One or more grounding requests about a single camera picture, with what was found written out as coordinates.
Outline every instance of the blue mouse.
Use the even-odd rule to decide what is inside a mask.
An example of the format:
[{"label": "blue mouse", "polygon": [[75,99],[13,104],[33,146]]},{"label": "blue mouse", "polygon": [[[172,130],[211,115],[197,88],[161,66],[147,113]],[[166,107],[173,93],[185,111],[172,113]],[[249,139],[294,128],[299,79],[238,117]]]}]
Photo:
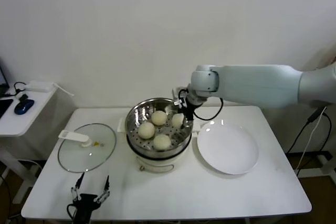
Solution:
[{"label": "blue mouse", "polygon": [[35,101],[31,99],[26,99],[22,102],[19,102],[14,108],[14,113],[17,115],[23,115],[34,105],[34,103]]}]

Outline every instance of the black cable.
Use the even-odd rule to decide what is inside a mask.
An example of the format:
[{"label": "black cable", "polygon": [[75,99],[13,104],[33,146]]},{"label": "black cable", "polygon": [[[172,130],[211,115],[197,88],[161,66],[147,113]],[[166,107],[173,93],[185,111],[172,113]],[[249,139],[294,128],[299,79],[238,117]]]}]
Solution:
[{"label": "black cable", "polygon": [[69,211],[69,207],[74,207],[74,204],[69,204],[67,205],[67,213],[68,213],[68,216],[70,217],[70,219],[73,221],[74,217],[71,215],[70,211]]},{"label": "black cable", "polygon": [[188,93],[188,89],[181,89],[177,95],[178,99],[181,100],[181,93],[182,92],[185,92],[185,93]]},{"label": "black cable", "polygon": [[[325,145],[327,144],[328,140],[329,140],[329,137],[330,137],[330,133],[331,133],[331,129],[332,129],[332,123],[331,123],[331,120],[329,118],[329,116],[326,114],[326,113],[323,113],[323,115],[328,119],[329,121],[329,130],[328,130],[328,135],[327,137],[325,138],[324,140],[324,143],[322,144],[321,148],[318,150],[318,153],[317,155],[319,155],[319,153],[323,150],[323,148],[325,147]],[[306,167],[311,161],[313,161],[314,159],[316,158],[316,156],[310,158],[306,163],[304,163],[298,170],[298,172],[296,173],[296,176],[299,176],[299,173],[300,171]]]},{"label": "black cable", "polygon": [[289,148],[289,150],[286,152],[286,154],[288,154],[294,147],[294,145],[296,144],[297,140],[299,139],[301,133],[303,132],[303,130],[307,127],[307,125],[309,124],[310,122],[306,122],[306,124],[302,127],[301,131],[299,132],[299,134],[296,136],[295,140],[294,140],[294,143],[292,144],[292,146]]},{"label": "black cable", "polygon": [[195,111],[194,111],[194,116],[197,117],[198,119],[203,120],[203,121],[210,121],[212,119],[215,119],[220,114],[220,112],[222,111],[223,106],[224,106],[224,101],[223,101],[222,98],[220,98],[220,108],[219,108],[218,112],[212,118],[209,118],[209,119],[201,118],[198,115],[196,115]]},{"label": "black cable", "polygon": [[17,81],[17,82],[14,83],[14,89],[15,89],[15,90],[17,90],[17,88],[16,88],[16,85],[17,85],[17,84],[27,85],[26,83],[24,83],[24,82],[22,82],[22,81]]},{"label": "black cable", "polygon": [[[181,90],[179,91],[179,93],[178,93],[178,95],[177,95],[179,100],[181,99],[181,93],[182,93],[182,92],[188,93],[188,89],[181,89]],[[210,121],[210,120],[212,120],[212,119],[215,119],[215,118],[220,114],[220,112],[222,111],[223,106],[224,106],[224,101],[223,101],[222,98],[220,98],[220,108],[219,108],[218,112],[217,112],[212,118],[209,118],[209,119],[205,119],[205,118],[202,118],[202,117],[198,116],[198,115],[196,114],[195,111],[194,111],[193,114],[194,114],[194,116],[195,116],[196,118],[198,118],[198,119],[200,119],[200,120],[203,120],[203,121]]]},{"label": "black cable", "polygon": [[17,94],[19,94],[20,92],[25,91],[26,89],[18,89],[16,88],[17,84],[23,84],[23,85],[27,85],[26,83],[22,82],[22,81],[17,81],[14,83],[14,90],[15,90],[15,94],[3,94],[2,97],[14,97]]},{"label": "black cable", "polygon": [[5,223],[6,221],[9,219],[9,217],[11,216],[11,213],[10,213],[10,206],[12,204],[12,197],[11,197],[11,192],[9,191],[9,186],[7,184],[7,181],[4,179],[4,177],[2,176],[2,174],[0,174],[0,177],[2,179],[2,181],[4,182],[5,186],[7,187],[7,192],[8,192],[8,199],[9,199],[9,204],[8,204],[8,216],[5,220]]}]

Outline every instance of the white side table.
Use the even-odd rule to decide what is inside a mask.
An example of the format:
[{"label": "white side table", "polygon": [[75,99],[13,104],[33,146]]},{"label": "white side table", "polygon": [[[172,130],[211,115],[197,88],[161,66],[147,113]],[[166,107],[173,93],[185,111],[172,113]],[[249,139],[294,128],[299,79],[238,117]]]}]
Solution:
[{"label": "white side table", "polygon": [[[1,100],[13,99],[14,101],[9,106],[5,114],[0,118],[0,137],[19,137],[24,135],[30,128],[32,123],[38,117],[44,106],[48,103],[50,98],[55,94],[57,88],[54,87],[50,92],[31,92],[27,91],[29,99],[35,101],[34,105],[23,115],[17,115],[14,113],[15,106],[19,103],[19,100],[15,97],[1,98]],[[30,170],[27,170],[5,147],[0,148],[0,161],[3,162],[7,168],[2,173],[2,177],[5,178],[12,170],[24,181],[13,199],[14,204],[18,204],[22,201],[29,187],[32,187],[36,181],[35,173],[38,167],[32,166]]]}]

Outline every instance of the cable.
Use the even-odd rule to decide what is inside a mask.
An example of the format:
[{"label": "cable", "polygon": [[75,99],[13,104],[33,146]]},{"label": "cable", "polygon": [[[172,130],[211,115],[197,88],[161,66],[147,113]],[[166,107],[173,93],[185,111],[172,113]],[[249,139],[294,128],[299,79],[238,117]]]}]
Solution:
[{"label": "cable", "polygon": [[296,144],[297,140],[299,139],[301,133],[304,131],[304,129],[308,126],[309,122],[307,121],[307,123],[302,127],[301,131],[299,132],[299,134],[296,136],[294,143],[292,144],[292,146],[289,148],[289,150],[286,152],[286,154],[288,154],[294,147],[294,145]]},{"label": "cable", "polygon": [[69,207],[75,207],[74,204],[69,204],[67,205],[67,213],[68,213],[68,216],[70,217],[70,219],[73,221],[74,217],[71,215],[70,211],[69,211]]},{"label": "cable", "polygon": [[[181,89],[181,90],[179,91],[179,93],[178,93],[178,95],[177,95],[179,100],[181,100],[181,93],[182,93],[182,92],[188,93],[188,89]],[[210,121],[210,120],[215,119],[215,118],[220,114],[220,112],[222,111],[223,106],[224,106],[224,101],[223,101],[222,98],[220,98],[220,108],[219,108],[218,112],[217,112],[213,117],[211,117],[211,118],[209,118],[209,119],[205,119],[205,118],[202,118],[202,117],[198,116],[198,115],[196,114],[195,111],[194,111],[193,114],[194,114],[194,116],[195,116],[196,118],[198,118],[198,119],[200,119],[200,120],[203,120],[203,121]]]},{"label": "cable", "polygon": [[0,174],[0,177],[2,179],[2,181],[4,182],[5,186],[7,187],[7,192],[8,192],[8,199],[9,199],[9,204],[8,204],[8,215],[7,215],[7,218],[6,220],[9,219],[9,217],[11,216],[11,213],[10,213],[10,206],[12,204],[12,197],[11,197],[11,192],[9,190],[9,186],[7,184],[7,181],[4,179],[4,177]]},{"label": "cable", "polygon": [[42,167],[37,162],[35,162],[35,161],[28,160],[28,159],[18,159],[18,161],[33,163],[33,164],[37,165],[42,170]]},{"label": "cable", "polygon": [[311,141],[311,138],[313,137],[313,134],[314,134],[315,130],[316,130],[317,127],[319,126],[320,121],[321,121],[321,118],[322,118],[322,115],[323,115],[323,113],[324,113],[324,111],[325,111],[326,109],[327,109],[327,107],[324,107],[324,109],[322,110],[322,113],[321,113],[320,116],[319,116],[319,119],[318,119],[318,121],[317,121],[317,124],[315,125],[314,129],[311,131],[310,136],[309,136],[309,139],[308,139],[308,142],[307,142],[307,144],[306,144],[306,146],[305,146],[305,149],[303,150],[303,153],[302,153],[301,159],[300,159],[300,161],[299,161],[299,164],[298,164],[298,166],[295,168],[295,170],[297,170],[297,169],[300,167],[301,162],[302,162],[302,159],[303,159],[303,157],[305,156],[304,154],[306,153],[306,150],[307,150],[307,148],[308,148],[308,145],[309,145],[309,143],[310,143],[310,141]]},{"label": "cable", "polygon": [[223,105],[224,105],[224,101],[223,101],[222,98],[220,98],[220,108],[219,108],[218,112],[212,118],[209,118],[209,119],[201,118],[198,115],[196,115],[195,111],[194,111],[194,116],[197,117],[198,119],[203,120],[203,121],[210,121],[212,119],[215,119],[220,114],[220,112],[222,111]]},{"label": "cable", "polygon": [[23,92],[23,91],[26,90],[26,89],[18,89],[18,88],[16,88],[16,85],[17,85],[17,84],[23,84],[23,85],[26,85],[26,83],[24,83],[24,82],[17,81],[17,82],[14,83],[15,94],[2,94],[1,96],[2,96],[2,97],[14,97],[14,96],[16,96],[17,94],[19,94],[20,92]]},{"label": "cable", "polygon": [[307,127],[308,124],[314,122],[320,114],[322,114],[324,110],[324,107],[318,107],[308,118],[307,118],[307,122],[306,124],[303,126],[303,128],[301,129],[301,131],[299,132],[299,134],[297,135],[297,137],[294,140],[294,143],[292,144],[292,146],[289,148],[289,150],[286,152],[286,154],[289,154],[289,152],[293,149],[294,145],[296,144],[297,140],[299,139],[301,133],[304,131],[304,129]]},{"label": "cable", "polygon": [[[329,121],[329,130],[328,130],[328,135],[327,135],[327,137],[325,138],[326,140],[324,140],[324,143],[322,144],[321,148],[317,151],[317,152],[318,152],[317,155],[319,155],[319,153],[323,150],[323,148],[325,147],[326,143],[328,142],[329,137],[330,137],[330,133],[331,133],[331,129],[332,129],[332,123],[331,123],[330,118],[328,117],[328,115],[327,115],[326,113],[323,113],[323,115],[324,115],[324,116],[328,119],[328,121]],[[298,172],[297,172],[297,176],[299,176],[300,171],[301,171],[304,167],[306,167],[311,161],[313,161],[315,158],[316,158],[316,156],[311,157],[306,163],[304,163],[304,164],[300,167],[300,169],[298,170]]]},{"label": "cable", "polygon": [[59,88],[60,90],[62,90],[64,93],[74,97],[75,95],[73,93],[70,93],[69,91],[66,91],[64,88],[62,88],[60,85],[58,85],[57,83],[53,83],[53,85],[56,87],[56,88]]},{"label": "cable", "polygon": [[24,82],[17,81],[17,82],[15,82],[15,83],[14,83],[14,89],[15,89],[15,90],[17,90],[17,88],[16,88],[16,85],[17,85],[17,84],[23,84],[23,85],[27,85],[27,84],[26,84],[26,83],[24,83]]}]

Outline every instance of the white robotic arm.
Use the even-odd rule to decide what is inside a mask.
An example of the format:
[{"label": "white robotic arm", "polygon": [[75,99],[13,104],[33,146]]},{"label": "white robotic arm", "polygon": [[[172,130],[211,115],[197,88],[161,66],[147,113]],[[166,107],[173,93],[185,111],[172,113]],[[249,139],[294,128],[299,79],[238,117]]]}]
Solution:
[{"label": "white robotic arm", "polygon": [[284,65],[199,65],[187,90],[187,106],[195,108],[208,97],[260,107],[336,103],[336,63],[309,72]]}]

